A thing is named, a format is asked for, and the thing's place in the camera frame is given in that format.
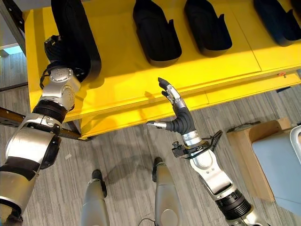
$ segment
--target wire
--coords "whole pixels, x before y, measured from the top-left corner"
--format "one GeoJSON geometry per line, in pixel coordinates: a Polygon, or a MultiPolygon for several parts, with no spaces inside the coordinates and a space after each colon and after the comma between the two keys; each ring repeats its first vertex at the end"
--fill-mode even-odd
{"type": "Polygon", "coordinates": [[[144,220],[150,220],[150,221],[152,221],[152,222],[155,223],[155,221],[152,220],[152,219],[150,219],[150,218],[143,218],[143,219],[139,222],[138,226],[139,226],[144,220]]]}

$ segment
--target yellow table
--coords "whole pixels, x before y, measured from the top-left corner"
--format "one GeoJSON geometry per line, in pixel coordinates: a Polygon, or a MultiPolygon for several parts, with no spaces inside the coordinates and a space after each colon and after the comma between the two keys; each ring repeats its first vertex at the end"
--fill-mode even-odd
{"type": "MultiPolygon", "coordinates": [[[[171,82],[182,95],[189,97],[188,104],[198,109],[211,104],[211,91],[208,90],[227,90],[234,85],[237,87],[234,96],[242,97],[244,91],[239,87],[249,84],[246,81],[256,82],[279,72],[301,68],[301,42],[289,47],[275,44],[260,22],[252,0],[210,1],[217,15],[225,14],[233,42],[226,54],[216,58],[198,53],[183,12],[186,0],[155,2],[163,8],[167,19],[174,19],[182,47],[179,61],[166,68],[152,67],[145,59],[132,18],[135,0],[91,0],[83,3],[103,65],[98,78],[93,82],[82,83],[76,95],[75,109],[65,119],[82,119],[84,137],[171,115],[172,112],[164,105],[157,77],[171,82]],[[147,110],[152,111],[153,115],[148,115],[147,110]],[[103,126],[102,129],[98,127],[94,131],[91,131],[91,126],[87,126],[94,124],[95,121],[91,120],[95,118],[97,121],[101,118],[104,124],[109,124],[104,119],[112,115],[118,115],[118,119],[112,120],[114,123],[110,126],[103,126]]],[[[291,8],[289,0],[281,3],[285,9],[291,8]]],[[[51,8],[25,13],[31,109],[41,95],[39,80],[48,65],[43,42],[53,34],[57,34],[57,28],[51,8]]],[[[274,80],[279,84],[275,84],[273,89],[300,82],[297,75],[287,78],[290,77],[294,77],[294,80],[274,80]]],[[[257,93],[267,90],[265,86],[258,89],[257,93]]]]}

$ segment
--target silver metal joint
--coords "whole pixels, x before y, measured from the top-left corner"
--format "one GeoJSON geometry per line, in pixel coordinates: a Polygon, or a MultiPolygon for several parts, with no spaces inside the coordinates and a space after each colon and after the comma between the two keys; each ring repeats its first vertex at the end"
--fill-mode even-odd
{"type": "Polygon", "coordinates": [[[182,135],[182,139],[186,147],[195,146],[202,141],[196,130],[182,135]]]}
{"type": "Polygon", "coordinates": [[[80,82],[70,68],[56,68],[50,73],[49,84],[43,89],[40,100],[50,100],[70,111],[74,106],[75,93],[80,82]]]}
{"type": "Polygon", "coordinates": [[[222,199],[236,190],[236,186],[228,175],[217,164],[216,156],[211,150],[191,159],[190,164],[200,175],[206,190],[214,201],[222,199]]]}

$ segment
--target black rubber joint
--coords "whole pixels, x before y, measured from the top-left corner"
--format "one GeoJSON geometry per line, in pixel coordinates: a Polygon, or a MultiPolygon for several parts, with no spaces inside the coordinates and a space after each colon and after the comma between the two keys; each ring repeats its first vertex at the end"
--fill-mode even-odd
{"type": "Polygon", "coordinates": [[[238,189],[215,203],[227,220],[240,218],[251,210],[251,204],[238,189]]]}
{"type": "Polygon", "coordinates": [[[166,130],[178,132],[181,135],[195,131],[193,118],[187,107],[177,109],[174,107],[174,112],[177,118],[166,124],[166,130]]]}
{"type": "Polygon", "coordinates": [[[62,123],[67,114],[66,108],[50,100],[40,100],[32,113],[44,114],[62,123]]]}

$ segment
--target black robotic finger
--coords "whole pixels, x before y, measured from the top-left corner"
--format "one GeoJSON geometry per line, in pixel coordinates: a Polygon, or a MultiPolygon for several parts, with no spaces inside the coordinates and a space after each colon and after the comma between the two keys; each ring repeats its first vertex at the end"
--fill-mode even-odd
{"type": "Polygon", "coordinates": [[[166,93],[165,91],[161,92],[163,96],[168,97],[168,93],[166,93]]]}
{"type": "Polygon", "coordinates": [[[167,86],[170,85],[170,83],[162,78],[158,78],[159,86],[163,89],[167,89],[167,86]]]}

